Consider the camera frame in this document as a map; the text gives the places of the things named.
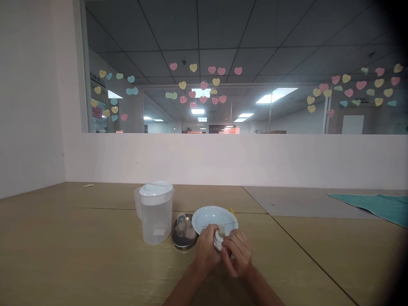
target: left hand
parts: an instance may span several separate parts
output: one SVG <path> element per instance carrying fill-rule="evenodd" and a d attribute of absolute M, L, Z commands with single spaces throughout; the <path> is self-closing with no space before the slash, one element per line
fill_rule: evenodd
<path fill-rule="evenodd" d="M 217 265 L 221 263 L 221 253 L 214 247 L 214 234 L 219 230 L 218 225 L 209 224 L 201 231 L 197 240 L 194 264 L 200 273 L 207 276 Z"/>

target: plastic pitcher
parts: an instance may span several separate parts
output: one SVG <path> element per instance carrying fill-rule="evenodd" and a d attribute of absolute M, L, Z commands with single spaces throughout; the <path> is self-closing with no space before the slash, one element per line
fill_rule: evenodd
<path fill-rule="evenodd" d="M 135 190 L 136 211 L 142 221 L 143 240 L 159 244 L 171 232 L 173 185 L 166 181 L 148 183 Z"/>

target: green cloth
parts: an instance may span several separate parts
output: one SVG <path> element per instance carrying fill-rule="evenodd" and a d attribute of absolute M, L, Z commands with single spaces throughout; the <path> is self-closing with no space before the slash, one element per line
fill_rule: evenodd
<path fill-rule="evenodd" d="M 408 196 L 334 194 L 329 196 L 363 208 L 385 220 L 408 228 Z"/>

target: hand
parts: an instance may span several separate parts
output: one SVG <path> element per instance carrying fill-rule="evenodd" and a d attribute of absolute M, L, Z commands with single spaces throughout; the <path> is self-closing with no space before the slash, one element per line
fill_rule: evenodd
<path fill-rule="evenodd" d="M 221 254 L 214 247 L 214 234 L 217 230 L 219 230 L 218 225 L 209 224 L 201 231 L 197 240 L 193 264 L 205 276 L 221 263 Z"/>
<path fill-rule="evenodd" d="M 234 229 L 231 234 L 224 238 L 222 243 L 222 261 L 233 278 L 249 278 L 254 271 L 252 265 L 251 247 L 244 233 Z"/>

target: white plate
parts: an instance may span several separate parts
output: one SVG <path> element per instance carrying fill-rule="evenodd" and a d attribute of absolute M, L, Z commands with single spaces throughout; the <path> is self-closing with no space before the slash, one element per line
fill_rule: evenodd
<path fill-rule="evenodd" d="M 237 218 L 228 210 L 218 206 L 204 206 L 193 214 L 192 223 L 197 234 L 209 224 L 224 224 L 225 231 L 229 234 L 238 228 Z"/>

